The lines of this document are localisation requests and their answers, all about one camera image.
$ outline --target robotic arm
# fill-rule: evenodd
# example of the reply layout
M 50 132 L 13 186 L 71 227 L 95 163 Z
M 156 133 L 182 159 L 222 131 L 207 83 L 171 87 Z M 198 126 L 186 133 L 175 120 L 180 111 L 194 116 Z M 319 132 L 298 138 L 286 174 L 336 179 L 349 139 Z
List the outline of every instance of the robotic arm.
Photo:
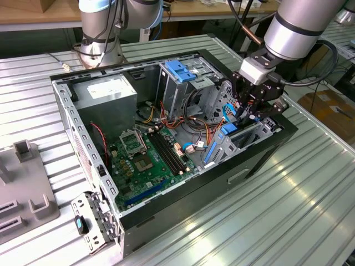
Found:
M 250 114 L 263 118 L 282 113 L 288 106 L 280 97 L 284 85 L 274 70 L 284 60 L 304 58 L 319 36 L 335 17 L 346 0 L 283 0 L 264 37 L 265 47 L 243 60 L 239 71 L 233 73 L 232 88 L 239 104 L 238 114 L 248 108 Z M 337 61 L 337 50 L 325 41 Z M 263 102 L 276 100 L 264 108 Z
M 336 22 L 343 25 L 354 25 L 355 23 L 355 0 L 349 0 L 343 9 L 337 14 Z
M 77 52 L 86 68 L 95 68 L 122 62 L 118 34 L 157 26 L 163 0 L 80 0 L 79 9 L 84 37 Z

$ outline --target motherboard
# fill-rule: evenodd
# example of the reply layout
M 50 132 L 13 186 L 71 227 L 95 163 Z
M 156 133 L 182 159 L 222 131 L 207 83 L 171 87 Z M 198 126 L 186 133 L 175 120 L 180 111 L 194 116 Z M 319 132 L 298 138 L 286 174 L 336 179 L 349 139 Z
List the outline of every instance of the motherboard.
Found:
M 119 190 L 115 198 L 119 209 L 132 208 L 198 173 L 194 163 L 175 148 L 176 143 L 164 127 L 154 132 L 125 132 L 120 140 L 109 145 L 111 176 Z

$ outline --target green motherboard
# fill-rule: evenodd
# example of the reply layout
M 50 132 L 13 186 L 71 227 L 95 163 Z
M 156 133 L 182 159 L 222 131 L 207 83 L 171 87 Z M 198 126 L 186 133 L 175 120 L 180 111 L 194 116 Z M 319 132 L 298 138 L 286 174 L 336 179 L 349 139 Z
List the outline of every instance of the green motherboard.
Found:
M 152 139 L 152 135 L 143 132 L 140 135 L 140 141 L 144 142 L 146 153 L 137 153 L 133 157 L 128 156 L 126 152 L 128 147 L 134 149 L 140 145 L 139 140 L 132 137 L 133 135 L 124 140 L 125 145 L 122 140 L 109 145 L 112 155 L 111 177 L 119 190 L 115 202 L 121 211 L 131 208 L 198 172 L 194 163 L 186 155 L 181 157 L 176 155 L 174 149 L 176 140 L 167 128 L 159 130 L 156 134 L 159 134 L 160 139 L 165 141 L 164 145 L 161 146 L 160 142 Z M 164 161 L 164 152 L 167 149 L 170 149 L 170 154 L 171 151 L 175 154 L 180 165 L 183 164 L 184 171 L 177 173 L 169 164 L 171 162 L 166 163 L 166 158 Z

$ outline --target blue drive bay latch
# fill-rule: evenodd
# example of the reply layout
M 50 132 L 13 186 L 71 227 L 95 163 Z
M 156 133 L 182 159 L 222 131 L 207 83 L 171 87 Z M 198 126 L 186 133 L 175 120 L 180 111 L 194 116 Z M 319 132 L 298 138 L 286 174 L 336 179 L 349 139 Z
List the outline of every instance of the blue drive bay latch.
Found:
M 196 79 L 196 75 L 192 74 L 187 67 L 181 64 L 178 60 L 166 62 L 165 66 L 181 83 Z

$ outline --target grey plastic tray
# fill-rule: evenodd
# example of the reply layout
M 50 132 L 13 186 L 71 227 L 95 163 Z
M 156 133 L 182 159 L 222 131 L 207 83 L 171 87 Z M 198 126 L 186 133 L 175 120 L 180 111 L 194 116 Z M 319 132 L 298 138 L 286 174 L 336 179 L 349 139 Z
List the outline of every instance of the grey plastic tray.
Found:
M 37 145 L 24 140 L 0 152 L 0 244 L 59 214 Z

